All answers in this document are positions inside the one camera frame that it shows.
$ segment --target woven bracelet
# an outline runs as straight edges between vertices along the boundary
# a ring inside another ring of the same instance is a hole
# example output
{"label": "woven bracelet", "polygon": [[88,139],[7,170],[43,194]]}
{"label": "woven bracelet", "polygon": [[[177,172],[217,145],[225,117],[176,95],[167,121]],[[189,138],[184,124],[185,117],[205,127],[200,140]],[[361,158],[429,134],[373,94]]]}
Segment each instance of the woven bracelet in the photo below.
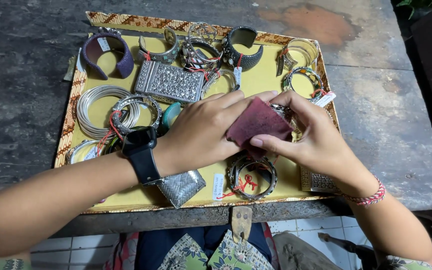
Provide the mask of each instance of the woven bracelet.
{"label": "woven bracelet", "polygon": [[378,177],[376,177],[376,176],[374,176],[374,177],[376,178],[376,180],[378,180],[378,183],[379,183],[379,189],[374,195],[371,195],[371,196],[366,197],[366,198],[355,198],[355,197],[351,197],[351,196],[348,196],[346,194],[343,194],[343,197],[348,201],[356,203],[356,205],[368,206],[370,204],[375,204],[377,202],[380,202],[381,200],[383,200],[385,198],[386,187],[385,187],[385,185],[383,185],[383,183],[381,183],[381,181],[379,181]]}

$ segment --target blue pants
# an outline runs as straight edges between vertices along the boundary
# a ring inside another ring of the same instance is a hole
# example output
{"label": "blue pants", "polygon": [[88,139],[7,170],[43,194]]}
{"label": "blue pants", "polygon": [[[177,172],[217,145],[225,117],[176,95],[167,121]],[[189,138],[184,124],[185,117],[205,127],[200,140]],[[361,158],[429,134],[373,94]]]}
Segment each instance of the blue pants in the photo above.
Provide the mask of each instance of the blue pants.
{"label": "blue pants", "polygon": [[[208,259],[223,241],[231,225],[192,227],[182,229],[150,230],[139,233],[135,270],[156,270],[163,263],[166,254],[185,234],[198,243]],[[261,252],[271,263],[271,251],[260,223],[253,223],[248,242]]]}

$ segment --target weathered wooden table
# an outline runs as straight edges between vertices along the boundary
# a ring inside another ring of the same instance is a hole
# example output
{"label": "weathered wooden table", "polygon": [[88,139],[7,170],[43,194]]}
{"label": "weathered wooden table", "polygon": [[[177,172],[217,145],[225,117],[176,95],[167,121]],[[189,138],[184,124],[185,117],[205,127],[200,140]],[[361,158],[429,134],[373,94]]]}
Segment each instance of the weathered wooden table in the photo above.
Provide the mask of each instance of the weathered wooden table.
{"label": "weathered wooden table", "polygon": [[[70,88],[62,78],[91,29],[84,11],[319,40],[348,144],[409,209],[432,209],[431,123],[389,0],[0,1],[0,189],[52,167]],[[256,222],[346,213],[338,199],[253,206]],[[81,215],[55,236],[218,225],[228,217],[228,207]]]}

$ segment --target hand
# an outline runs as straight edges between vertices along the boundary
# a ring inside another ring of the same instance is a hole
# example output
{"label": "hand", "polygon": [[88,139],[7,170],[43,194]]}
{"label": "hand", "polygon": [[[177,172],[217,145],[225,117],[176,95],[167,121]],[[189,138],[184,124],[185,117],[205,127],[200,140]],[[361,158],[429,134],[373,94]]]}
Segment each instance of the hand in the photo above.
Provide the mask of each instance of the hand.
{"label": "hand", "polygon": [[297,143],[291,143],[262,134],[251,138],[250,144],[285,156],[315,173],[338,179],[347,179],[355,166],[363,166],[323,108],[294,91],[286,91],[270,102],[291,108],[303,135]]}
{"label": "hand", "polygon": [[164,159],[160,164],[164,164],[164,170],[171,175],[225,160],[241,151],[239,146],[225,138],[229,127],[255,97],[269,101],[277,94],[276,91],[267,91],[244,98],[243,91],[237,90],[188,104],[166,135],[158,138],[153,152],[158,154],[158,159]]}

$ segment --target tray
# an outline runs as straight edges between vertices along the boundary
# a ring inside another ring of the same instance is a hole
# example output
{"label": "tray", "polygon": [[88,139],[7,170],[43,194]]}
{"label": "tray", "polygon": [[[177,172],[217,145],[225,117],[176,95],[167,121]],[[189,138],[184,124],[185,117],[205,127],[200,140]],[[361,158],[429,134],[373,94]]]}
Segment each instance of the tray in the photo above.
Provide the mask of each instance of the tray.
{"label": "tray", "polygon": [[[128,43],[128,46],[134,58],[136,58],[137,52],[139,50],[139,35],[142,34],[145,36],[146,47],[150,48],[150,51],[163,52],[167,48],[164,39],[162,39],[162,35],[160,35],[160,38],[147,37],[147,35],[154,36],[154,34],[148,33],[163,33],[163,28],[171,27],[175,30],[177,35],[184,36],[187,34],[186,31],[193,23],[189,21],[178,21],[125,14],[104,14],[101,12],[87,12],[86,14],[93,26],[134,30],[135,36],[122,36],[122,38]],[[214,25],[214,27],[217,29],[217,40],[214,42],[214,45],[220,49],[220,40],[231,30],[231,27],[219,25]],[[293,37],[258,32],[255,45],[264,45],[264,53],[258,65],[242,73],[241,89],[246,96],[250,96],[258,92],[267,90],[277,90],[279,92],[282,91],[281,82],[286,72],[283,72],[281,76],[276,77],[276,58],[284,45],[287,44],[291,39],[293,39]],[[253,54],[257,51],[258,47],[259,46],[246,48],[243,45],[240,45],[236,49],[243,54]],[[106,74],[110,74],[116,62],[117,55],[108,52],[99,59],[97,64],[105,71]],[[321,76],[321,79],[326,89],[330,90],[321,52],[319,54],[317,63],[317,72]],[[131,92],[134,92],[136,81],[135,78],[139,72],[140,64],[140,61],[136,61],[135,69],[133,70],[132,74],[126,79],[109,76],[109,79],[107,81],[104,81],[92,74],[91,69],[86,70],[84,63],[82,63],[78,59],[69,95],[69,103],[66,109],[63,132],[61,134],[59,145],[57,148],[55,167],[64,166],[64,164],[66,163],[65,154],[70,148],[75,147],[84,139],[91,139],[81,131],[76,118],[75,105],[81,94],[88,89],[104,84],[117,85],[120,87],[124,87]],[[179,60],[173,63],[173,65],[181,66]],[[210,88],[207,95],[212,95],[220,92],[228,92],[228,89],[228,81],[220,79],[219,82],[217,82]],[[109,96],[94,102],[93,105],[90,107],[88,113],[90,120],[96,126],[106,126],[109,120],[111,108],[117,100],[118,98]],[[163,110],[168,107],[168,104],[165,103],[160,103],[160,105]],[[326,105],[325,108],[332,115],[333,123],[339,129],[338,118],[336,115],[334,103],[331,101],[328,105]],[[142,109],[140,120],[138,120],[137,125],[144,126],[149,124],[150,121],[150,111],[147,109]],[[78,155],[86,155],[83,150],[81,150],[81,152],[82,153],[78,153]],[[272,162],[276,160],[275,156],[269,156],[268,158]],[[196,194],[182,207],[188,208],[247,205],[276,201],[317,200],[328,197],[327,195],[315,195],[315,193],[303,190],[310,189],[310,179],[312,175],[314,175],[313,173],[300,168],[297,164],[291,162],[284,157],[278,158],[277,162],[275,163],[275,167],[278,173],[278,184],[272,194],[259,201],[247,201],[238,197],[237,195],[225,197],[221,201],[213,201],[212,193],[214,174],[226,175],[228,163],[226,161],[223,161],[207,166],[205,168],[200,168],[198,169],[198,171],[205,179],[206,187],[203,188],[198,194]],[[261,190],[266,189],[266,187],[268,187],[269,185],[266,181],[264,181],[263,179],[259,179],[257,175],[254,175],[250,172],[243,172],[240,176],[244,178],[244,174],[251,175],[253,177],[253,181],[259,184],[259,186],[257,186],[253,192],[259,193]],[[228,188],[226,177],[223,193],[226,194],[229,192],[231,192],[231,190]],[[172,206],[169,204],[163,194],[161,194],[157,187],[143,189],[140,186],[136,186],[110,196],[104,203],[94,205],[84,213],[153,211],[166,208],[172,208]]]}

